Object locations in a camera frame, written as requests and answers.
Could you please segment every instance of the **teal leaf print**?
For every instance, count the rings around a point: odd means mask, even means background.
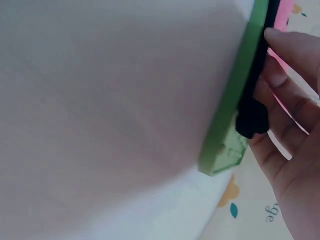
[[[231,203],[230,212],[231,212],[231,215],[236,219],[237,216],[238,216],[238,207],[237,207],[237,205],[235,205],[234,203]]]

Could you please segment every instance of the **white sheet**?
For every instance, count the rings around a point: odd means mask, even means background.
[[[1,239],[196,238],[231,175],[197,158],[251,3],[1,1]]]

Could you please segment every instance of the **black strap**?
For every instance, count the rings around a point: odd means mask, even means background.
[[[235,129],[240,135],[248,139],[252,139],[255,133],[263,134],[269,130],[267,108],[255,100],[253,94],[259,75],[263,70],[269,47],[264,37],[264,31],[266,28],[273,28],[279,4],[280,0],[269,0],[263,32],[260,36],[246,86],[238,103],[238,116],[236,118]]]

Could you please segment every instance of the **green object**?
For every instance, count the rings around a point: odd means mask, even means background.
[[[269,0],[256,0],[224,95],[202,146],[200,172],[213,176],[239,165],[248,146],[237,133],[237,105],[245,88],[267,16]]]
[[[237,205],[235,205],[234,203],[231,203],[230,212],[231,212],[232,217],[234,217],[236,219],[237,216],[238,216],[238,207],[237,207]]]

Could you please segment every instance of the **hand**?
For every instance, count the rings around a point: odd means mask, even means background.
[[[274,29],[267,29],[265,38],[273,51],[319,94],[320,38]],[[273,187],[283,219],[293,238],[319,239],[320,107],[271,56],[266,59],[254,97],[267,107],[270,130],[292,158],[287,160],[267,133],[256,134],[249,141],[250,147]]]

